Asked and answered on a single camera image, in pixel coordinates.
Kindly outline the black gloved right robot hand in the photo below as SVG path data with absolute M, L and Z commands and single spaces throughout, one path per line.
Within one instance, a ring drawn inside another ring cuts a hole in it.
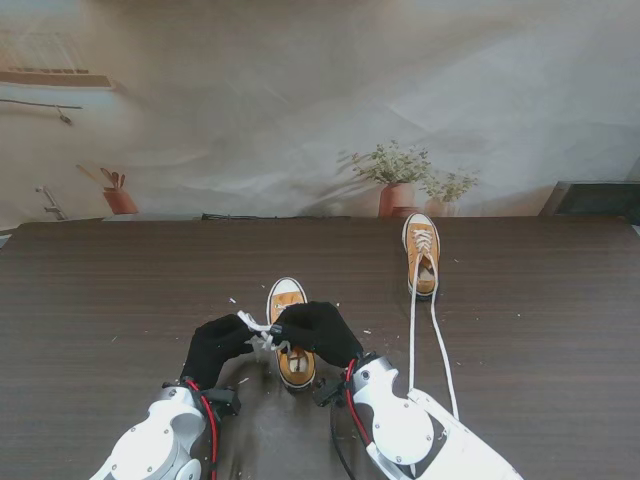
M 315 353 L 339 368 L 347 368 L 364 352 L 338 309 L 328 302 L 311 301 L 285 308 L 270 333 L 275 341 Z

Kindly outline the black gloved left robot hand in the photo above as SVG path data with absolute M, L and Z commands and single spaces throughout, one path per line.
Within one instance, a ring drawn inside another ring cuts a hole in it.
M 191 338 L 180 379 L 192 380 L 200 389 L 215 387 L 228 360 L 253 352 L 253 337 L 235 314 L 201 325 Z

